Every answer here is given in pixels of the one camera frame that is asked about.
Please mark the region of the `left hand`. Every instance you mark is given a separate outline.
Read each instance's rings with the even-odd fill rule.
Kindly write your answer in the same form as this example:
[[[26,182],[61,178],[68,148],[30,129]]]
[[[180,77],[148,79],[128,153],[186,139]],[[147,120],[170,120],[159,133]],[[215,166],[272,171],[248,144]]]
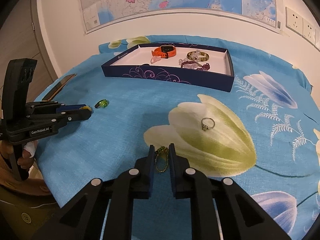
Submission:
[[[10,156],[14,154],[14,148],[12,144],[6,141],[1,141],[1,158],[11,169]],[[24,170],[29,171],[34,163],[34,157],[32,154],[25,148],[22,151],[22,156],[18,159],[17,164]]]

